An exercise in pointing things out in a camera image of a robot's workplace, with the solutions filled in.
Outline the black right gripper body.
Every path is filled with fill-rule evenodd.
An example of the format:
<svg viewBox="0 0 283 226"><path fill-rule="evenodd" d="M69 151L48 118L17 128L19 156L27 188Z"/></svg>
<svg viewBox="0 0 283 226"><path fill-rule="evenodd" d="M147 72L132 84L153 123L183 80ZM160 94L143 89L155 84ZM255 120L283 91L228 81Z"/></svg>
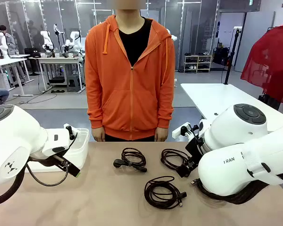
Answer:
<svg viewBox="0 0 283 226"><path fill-rule="evenodd" d="M194 137L185 147L185 149L191 155L189 161L192 162L194 165L198 165L203 156L203 150L201 149L202 146L203 146L202 138Z"/></svg>

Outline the person right hand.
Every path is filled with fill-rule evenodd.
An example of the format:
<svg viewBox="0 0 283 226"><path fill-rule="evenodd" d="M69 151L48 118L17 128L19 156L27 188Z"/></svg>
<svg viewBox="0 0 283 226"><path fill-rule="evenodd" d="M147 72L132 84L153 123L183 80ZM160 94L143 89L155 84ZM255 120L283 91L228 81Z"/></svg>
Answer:
<svg viewBox="0 0 283 226"><path fill-rule="evenodd" d="M92 128L92 136L97 142L105 142L105 130L103 127Z"/></svg>

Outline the person left hand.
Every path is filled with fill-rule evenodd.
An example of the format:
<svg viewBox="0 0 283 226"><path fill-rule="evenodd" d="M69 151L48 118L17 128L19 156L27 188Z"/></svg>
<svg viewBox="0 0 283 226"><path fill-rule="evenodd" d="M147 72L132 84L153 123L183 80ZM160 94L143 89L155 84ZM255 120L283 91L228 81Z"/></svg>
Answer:
<svg viewBox="0 0 283 226"><path fill-rule="evenodd" d="M168 137L168 129L157 127L155 130L155 142L165 142Z"/></svg>

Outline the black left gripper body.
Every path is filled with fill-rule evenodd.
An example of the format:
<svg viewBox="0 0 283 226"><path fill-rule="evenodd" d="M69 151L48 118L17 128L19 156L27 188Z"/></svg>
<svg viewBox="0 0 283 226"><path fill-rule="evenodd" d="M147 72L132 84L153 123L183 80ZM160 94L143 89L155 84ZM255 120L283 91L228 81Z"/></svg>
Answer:
<svg viewBox="0 0 283 226"><path fill-rule="evenodd" d="M52 156L52 163L57 166L62 171L71 171L72 163L65 159L63 156L60 157L58 155Z"/></svg>

